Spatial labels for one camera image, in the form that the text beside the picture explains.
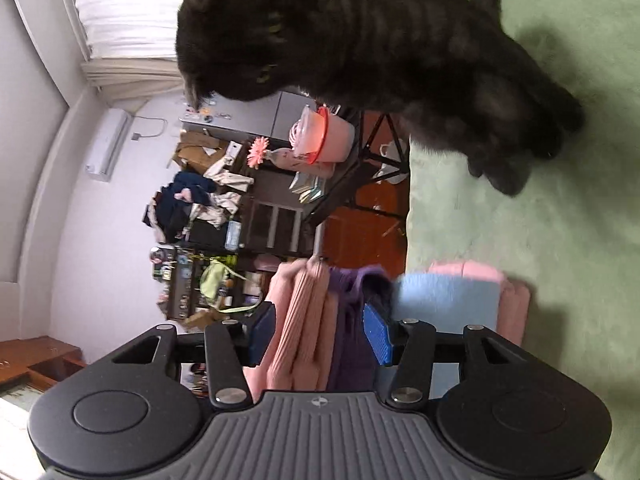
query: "wooden cabinet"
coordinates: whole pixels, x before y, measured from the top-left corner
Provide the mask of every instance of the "wooden cabinet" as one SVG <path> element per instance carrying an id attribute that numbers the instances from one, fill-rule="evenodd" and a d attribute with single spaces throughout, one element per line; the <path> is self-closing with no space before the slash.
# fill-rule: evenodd
<path id="1" fill-rule="evenodd" d="M 46 390 L 83 366 L 78 347 L 47 336 L 0 342 L 0 389 L 26 380 Z"/>

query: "black stand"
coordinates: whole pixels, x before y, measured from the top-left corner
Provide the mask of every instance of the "black stand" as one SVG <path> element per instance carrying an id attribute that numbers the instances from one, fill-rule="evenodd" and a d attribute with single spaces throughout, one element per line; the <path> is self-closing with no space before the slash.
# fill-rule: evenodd
<path id="1" fill-rule="evenodd" d="M 343 116 L 343 118 L 356 126 L 356 141 L 347 159 L 336 165 L 334 176 L 327 180 L 324 196 L 305 206 L 305 217 L 303 221 L 315 228 L 340 206 L 404 221 L 404 215 L 398 214 L 397 212 L 362 206 L 356 201 L 356 192 L 362 186 L 410 172 L 409 147 L 402 150 L 398 131 L 396 130 L 393 119 L 389 114 L 380 114 L 369 137 L 366 142 L 364 142 L 364 111 L 356 110 L 351 114 Z M 371 151 L 371 145 L 376 139 L 380 126 L 382 126 L 385 120 L 391 130 L 391 136 L 396 150 L 398 150 L 400 160 L 393 160 L 392 158 Z M 386 164 L 395 168 L 395 170 L 391 173 L 375 176 L 380 167 L 371 164 L 370 161 Z"/>

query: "plastic container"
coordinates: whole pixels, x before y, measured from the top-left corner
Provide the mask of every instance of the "plastic container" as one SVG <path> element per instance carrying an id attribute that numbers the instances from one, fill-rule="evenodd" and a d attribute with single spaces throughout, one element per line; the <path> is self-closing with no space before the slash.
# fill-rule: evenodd
<path id="1" fill-rule="evenodd" d="M 307 152 L 306 161 L 309 164 L 345 161 L 353 147 L 355 137 L 353 124 L 329 113 L 326 107 L 321 107 L 318 114 L 324 119 L 324 129 L 318 148 Z"/>
<path id="2" fill-rule="evenodd" d="M 308 105 L 305 106 L 300 120 L 289 132 L 289 140 L 293 141 L 291 145 L 295 156 L 302 157 L 320 149 L 326 128 L 325 121 L 322 114 L 313 111 Z"/>

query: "circular pad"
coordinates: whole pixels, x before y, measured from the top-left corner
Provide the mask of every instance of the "circular pad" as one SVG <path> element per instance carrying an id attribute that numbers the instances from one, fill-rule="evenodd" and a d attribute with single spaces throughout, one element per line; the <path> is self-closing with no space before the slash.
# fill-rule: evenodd
<path id="1" fill-rule="evenodd" d="M 92 433 L 118 433 L 133 428 L 148 412 L 146 400 L 130 392 L 97 392 L 74 407 L 74 419 Z"/>
<path id="2" fill-rule="evenodd" d="M 597 464 L 611 432 L 598 397 L 540 364 L 484 368 L 442 397 L 436 421 L 468 460 L 523 478 L 578 476 Z"/>

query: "blue cloth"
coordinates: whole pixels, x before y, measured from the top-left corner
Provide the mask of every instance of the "blue cloth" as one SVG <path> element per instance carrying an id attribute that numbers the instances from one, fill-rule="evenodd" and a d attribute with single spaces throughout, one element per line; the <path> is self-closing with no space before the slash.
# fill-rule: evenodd
<path id="1" fill-rule="evenodd" d="M 431 323 L 438 332 L 462 333 L 468 324 L 495 330 L 499 302 L 499 283 L 426 272 L 405 274 L 396 281 L 391 317 L 420 319 Z M 395 367 L 378 371 L 376 390 L 381 396 L 386 396 L 395 373 Z M 457 364 L 434 364 L 430 399 L 443 396 L 458 382 Z"/>
<path id="2" fill-rule="evenodd" d="M 191 204 L 178 200 L 174 196 L 185 188 L 191 191 L 193 203 L 210 205 L 209 193 L 215 193 L 218 186 L 213 180 L 204 178 L 200 174 L 179 171 L 175 174 L 174 181 L 160 190 L 159 196 L 156 197 L 156 219 L 168 243 L 173 243 L 180 237 L 189 221 Z M 143 222 L 150 225 L 148 208 Z"/>

